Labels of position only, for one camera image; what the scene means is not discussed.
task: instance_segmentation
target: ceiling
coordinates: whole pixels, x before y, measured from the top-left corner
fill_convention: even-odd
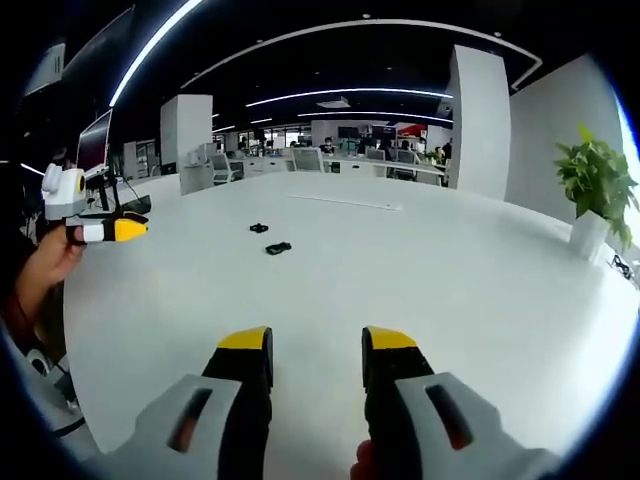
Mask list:
[[[61,23],[57,35],[67,46],[65,63],[78,52],[81,54],[73,60],[73,72],[68,78],[25,99],[19,117],[22,129],[30,132],[25,142],[42,150],[43,145],[77,137],[82,125],[108,108],[130,63],[183,3],[184,0],[71,2],[67,20]],[[96,33],[130,7],[132,10],[83,49]],[[212,95],[212,113],[220,114],[215,119],[217,128],[242,127],[252,120],[273,118],[260,125],[265,127],[299,121],[299,113],[320,111],[315,105],[319,99],[303,97],[251,108],[245,107],[247,103],[353,87],[443,92],[449,82],[454,44],[502,55],[510,83],[533,65],[533,60],[520,53],[471,35],[422,26],[367,25],[309,33],[260,47],[198,76],[260,41],[319,25],[363,20],[365,14],[370,19],[440,22],[491,36],[499,32],[503,40],[543,60],[542,67],[520,85],[523,87],[590,50],[585,29],[576,21],[579,11],[576,12],[571,16],[555,11],[550,14],[544,2],[525,0],[387,2],[375,6],[361,0],[324,0],[308,5],[290,0],[205,0],[160,41],[134,74],[116,105],[112,140],[117,143],[156,138],[160,106],[177,93]],[[181,88],[194,78],[193,83]],[[437,98],[395,93],[343,95],[353,110],[439,115]],[[400,117],[386,119],[407,121]]]

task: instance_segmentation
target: office chair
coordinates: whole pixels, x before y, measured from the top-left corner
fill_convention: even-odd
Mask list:
[[[319,148],[294,148],[293,169],[304,172],[324,173],[324,161]]]
[[[232,170],[226,153],[207,155],[213,165],[213,185],[222,185],[242,179],[242,172]]]
[[[370,160],[386,160],[384,150],[377,150],[375,148],[367,148],[367,158]]]
[[[416,165],[418,157],[411,150],[398,150],[398,163],[406,163],[408,165]],[[415,180],[416,172],[413,170],[405,170],[404,168],[395,169],[396,176],[401,180]]]

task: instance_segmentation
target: potted plant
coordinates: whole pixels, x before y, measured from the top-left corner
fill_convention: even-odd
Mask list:
[[[606,142],[598,141],[580,126],[582,145],[567,147],[556,143],[566,158],[558,160],[558,176],[566,197],[576,204],[576,221],[569,244],[581,257],[593,262],[612,230],[622,248],[631,245],[631,231],[624,221],[627,205],[638,209],[627,159]]]

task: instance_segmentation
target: white plant pot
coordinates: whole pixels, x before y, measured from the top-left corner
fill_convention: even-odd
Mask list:
[[[595,263],[609,233],[609,222],[591,210],[576,219],[569,247],[585,260]]]

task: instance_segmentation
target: green leaves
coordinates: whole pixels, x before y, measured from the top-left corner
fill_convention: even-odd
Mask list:
[[[627,159],[606,142],[598,141],[580,125],[582,144],[568,147],[556,143],[566,158],[556,160],[565,196],[576,204],[576,218],[588,210],[609,221],[625,248],[631,244],[631,231],[624,221],[627,206],[640,210],[633,188],[638,185],[629,175]]]

